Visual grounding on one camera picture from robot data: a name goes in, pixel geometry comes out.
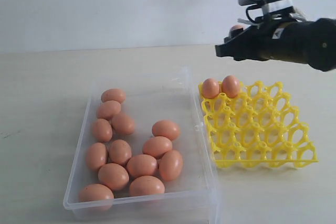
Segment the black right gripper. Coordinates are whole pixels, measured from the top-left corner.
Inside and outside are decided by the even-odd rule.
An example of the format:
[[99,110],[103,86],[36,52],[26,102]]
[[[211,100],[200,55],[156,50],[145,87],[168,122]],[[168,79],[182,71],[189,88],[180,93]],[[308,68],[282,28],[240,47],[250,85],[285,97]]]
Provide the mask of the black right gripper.
[[266,26],[230,31],[224,43],[215,45],[217,57],[233,57],[242,60],[307,61],[304,52],[318,21],[276,22]]

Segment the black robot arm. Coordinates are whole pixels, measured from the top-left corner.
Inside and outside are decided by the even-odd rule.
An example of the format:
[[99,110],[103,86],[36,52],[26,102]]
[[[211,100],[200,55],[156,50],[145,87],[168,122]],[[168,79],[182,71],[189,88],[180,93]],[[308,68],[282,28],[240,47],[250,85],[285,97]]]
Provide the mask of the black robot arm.
[[[235,61],[277,60],[309,65],[327,72],[335,69],[335,19],[309,21],[292,0],[238,0],[246,19],[239,19],[223,44],[215,46],[217,57]],[[251,18],[249,11],[261,9]]]

